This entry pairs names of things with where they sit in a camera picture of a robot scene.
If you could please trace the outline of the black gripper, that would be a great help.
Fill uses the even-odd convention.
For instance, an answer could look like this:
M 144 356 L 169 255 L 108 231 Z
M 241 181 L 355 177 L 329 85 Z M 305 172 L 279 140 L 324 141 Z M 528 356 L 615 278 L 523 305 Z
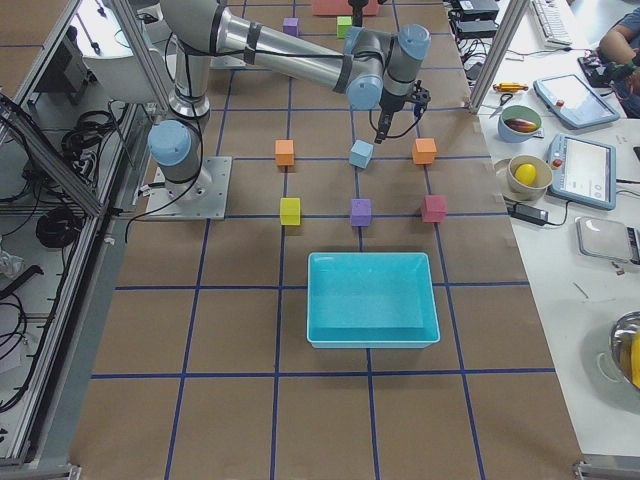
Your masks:
M 376 127 L 376 144 L 381 144 L 387 139 L 393 115 L 403 110 L 406 103 L 413 105 L 413 115 L 419 118 L 430 103 L 430 91 L 424 88 L 421 82 L 414 82 L 409 86 L 409 90 L 402 94 L 394 94 L 384 88 L 379 102 L 381 114 Z

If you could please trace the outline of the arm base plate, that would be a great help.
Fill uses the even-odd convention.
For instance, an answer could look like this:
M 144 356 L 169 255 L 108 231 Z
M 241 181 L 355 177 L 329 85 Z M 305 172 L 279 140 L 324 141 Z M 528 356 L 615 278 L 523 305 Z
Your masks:
M 233 159 L 230 156 L 204 158 L 194 186 L 187 182 L 154 188 L 148 196 L 146 214 L 157 220 L 223 220 Z

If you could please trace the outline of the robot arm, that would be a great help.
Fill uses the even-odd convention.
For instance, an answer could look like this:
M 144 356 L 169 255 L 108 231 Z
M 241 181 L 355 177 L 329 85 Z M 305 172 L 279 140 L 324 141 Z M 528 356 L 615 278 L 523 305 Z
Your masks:
M 168 97 L 174 116 L 151 130 L 148 146 L 174 202 L 202 198 L 212 182 L 201 146 L 214 57 L 310 80 L 346 95 L 354 110 L 379 107 L 376 143 L 387 139 L 394 115 L 407 103 L 424 108 L 430 100 L 416 79 L 431 43 L 421 25 L 405 25 L 396 33 L 351 27 L 343 51 L 336 52 L 238 17 L 223 1 L 163 1 L 160 6 L 177 39 Z

